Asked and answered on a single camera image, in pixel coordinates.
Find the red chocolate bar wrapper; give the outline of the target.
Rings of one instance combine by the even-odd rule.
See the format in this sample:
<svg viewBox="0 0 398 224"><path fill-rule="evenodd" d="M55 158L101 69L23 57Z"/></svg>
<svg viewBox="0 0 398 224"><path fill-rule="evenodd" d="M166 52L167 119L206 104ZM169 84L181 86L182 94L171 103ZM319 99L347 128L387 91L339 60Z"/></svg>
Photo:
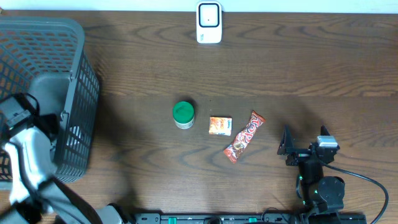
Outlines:
<svg viewBox="0 0 398 224"><path fill-rule="evenodd" d="M266 120L261 115L252 111L250 120L246 127L236 135L234 141L223 151L233 164L237 162L253 139L256 131L265 122Z"/></svg>

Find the small orange snack packet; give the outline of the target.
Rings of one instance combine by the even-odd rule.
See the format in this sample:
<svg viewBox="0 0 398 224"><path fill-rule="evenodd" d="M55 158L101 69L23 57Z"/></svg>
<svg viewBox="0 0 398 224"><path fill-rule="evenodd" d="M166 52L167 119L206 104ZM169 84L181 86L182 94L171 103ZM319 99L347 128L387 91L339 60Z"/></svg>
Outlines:
<svg viewBox="0 0 398 224"><path fill-rule="evenodd" d="M232 118L210 117L209 134L230 136L232 132Z"/></svg>

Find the green lid jar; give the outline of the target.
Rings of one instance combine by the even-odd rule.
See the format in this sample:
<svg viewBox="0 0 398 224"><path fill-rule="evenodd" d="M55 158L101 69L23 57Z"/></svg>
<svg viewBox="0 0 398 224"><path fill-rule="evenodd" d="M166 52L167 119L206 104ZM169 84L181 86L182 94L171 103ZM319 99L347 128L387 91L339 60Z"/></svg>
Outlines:
<svg viewBox="0 0 398 224"><path fill-rule="evenodd" d="M189 129L195 122L194 107L187 101L179 101L173 107L173 119L180 129Z"/></svg>

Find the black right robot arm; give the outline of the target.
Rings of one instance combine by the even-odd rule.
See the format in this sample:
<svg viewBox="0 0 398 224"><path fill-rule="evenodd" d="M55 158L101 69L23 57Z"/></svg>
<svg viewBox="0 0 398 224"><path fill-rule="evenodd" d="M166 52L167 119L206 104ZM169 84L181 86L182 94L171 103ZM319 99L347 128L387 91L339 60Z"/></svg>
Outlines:
<svg viewBox="0 0 398 224"><path fill-rule="evenodd" d="M301 212L290 216L289 223L338 221L336 213L344 207L345 182L340 177L325 176L323 168L334 161L339 149L335 137L325 126L307 148L295 147L289 127L284 127L277 153L286 157L286 165L298 167L296 193L304 204Z"/></svg>

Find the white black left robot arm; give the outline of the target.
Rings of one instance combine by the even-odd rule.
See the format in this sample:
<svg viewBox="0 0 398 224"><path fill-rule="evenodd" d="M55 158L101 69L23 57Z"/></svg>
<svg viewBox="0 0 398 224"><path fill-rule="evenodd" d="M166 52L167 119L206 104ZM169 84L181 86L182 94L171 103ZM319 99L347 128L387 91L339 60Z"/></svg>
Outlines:
<svg viewBox="0 0 398 224"><path fill-rule="evenodd" d="M56 223L132 223L118 206L95 209L55 176L50 139L38 117L15 114L6 121L1 146L11 159L11 207L1 223L38 223L54 213Z"/></svg>

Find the white barcode scanner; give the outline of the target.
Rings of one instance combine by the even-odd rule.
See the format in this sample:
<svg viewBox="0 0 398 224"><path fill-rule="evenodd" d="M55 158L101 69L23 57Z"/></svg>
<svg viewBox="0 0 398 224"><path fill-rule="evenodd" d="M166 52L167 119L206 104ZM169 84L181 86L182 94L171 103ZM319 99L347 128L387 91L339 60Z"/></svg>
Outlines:
<svg viewBox="0 0 398 224"><path fill-rule="evenodd" d="M222 7L218 1L197 4L196 27L199 44L217 44L222 40Z"/></svg>

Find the grey plastic basket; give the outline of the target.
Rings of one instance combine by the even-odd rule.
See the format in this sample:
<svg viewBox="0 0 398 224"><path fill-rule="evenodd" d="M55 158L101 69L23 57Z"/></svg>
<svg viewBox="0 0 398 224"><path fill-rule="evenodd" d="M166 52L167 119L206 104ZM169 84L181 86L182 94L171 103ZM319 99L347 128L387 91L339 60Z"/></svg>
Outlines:
<svg viewBox="0 0 398 224"><path fill-rule="evenodd" d="M49 153L65 183L85 175L100 94L84 44L83 28L71 19L1 17L1 98L25 93L57 122Z"/></svg>

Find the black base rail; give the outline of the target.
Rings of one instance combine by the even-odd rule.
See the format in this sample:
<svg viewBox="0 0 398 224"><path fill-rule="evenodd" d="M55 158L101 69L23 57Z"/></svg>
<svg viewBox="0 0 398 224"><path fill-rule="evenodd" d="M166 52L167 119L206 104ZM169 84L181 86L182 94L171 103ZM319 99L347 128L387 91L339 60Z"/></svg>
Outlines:
<svg viewBox="0 0 398 224"><path fill-rule="evenodd" d="M364 215L343 215L337 213L303 215L277 213L275 211L264 215L256 214L168 214L137 213L134 215L137 224L300 224L300 223L330 223L330 224L367 224Z"/></svg>

